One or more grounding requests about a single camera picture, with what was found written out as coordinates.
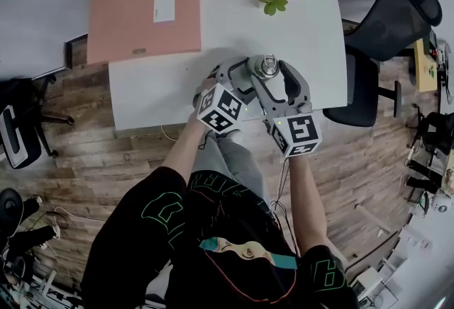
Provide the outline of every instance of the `black sleeve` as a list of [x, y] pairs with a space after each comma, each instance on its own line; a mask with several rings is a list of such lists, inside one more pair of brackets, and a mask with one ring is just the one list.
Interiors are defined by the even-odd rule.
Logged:
[[342, 303], [342, 308], [345, 309], [360, 307], [338, 260], [327, 246], [312, 247], [303, 256], [299, 266], [315, 301], [328, 308], [338, 308], [339, 303]]
[[120, 201], [90, 250], [82, 280], [84, 308], [136, 308], [172, 257], [184, 226], [184, 179], [160, 167]]

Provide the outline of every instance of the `pink folder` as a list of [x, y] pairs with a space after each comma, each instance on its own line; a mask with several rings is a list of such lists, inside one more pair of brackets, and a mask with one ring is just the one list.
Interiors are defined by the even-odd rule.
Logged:
[[200, 0], [91, 2], [89, 64], [200, 50]]

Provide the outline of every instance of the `white label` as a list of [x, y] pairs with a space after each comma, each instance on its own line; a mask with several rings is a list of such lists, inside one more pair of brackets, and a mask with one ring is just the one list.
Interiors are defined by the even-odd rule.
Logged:
[[175, 0], [155, 0], [154, 22], [175, 20]]

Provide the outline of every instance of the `gray pants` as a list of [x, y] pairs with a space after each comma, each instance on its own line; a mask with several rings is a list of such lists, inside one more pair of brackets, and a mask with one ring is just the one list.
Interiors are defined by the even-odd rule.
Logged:
[[205, 149], [197, 151], [193, 172], [212, 170], [244, 185], [270, 205], [263, 176], [253, 155], [245, 147], [225, 137], [208, 134]]

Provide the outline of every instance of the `white box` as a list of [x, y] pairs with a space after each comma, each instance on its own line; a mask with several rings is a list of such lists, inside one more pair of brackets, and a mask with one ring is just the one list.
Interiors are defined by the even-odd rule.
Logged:
[[202, 98], [197, 118], [217, 133], [234, 129], [240, 118], [243, 103], [221, 84], [216, 84]]
[[313, 113], [273, 119], [271, 136], [286, 158], [308, 154], [322, 142], [321, 129]]

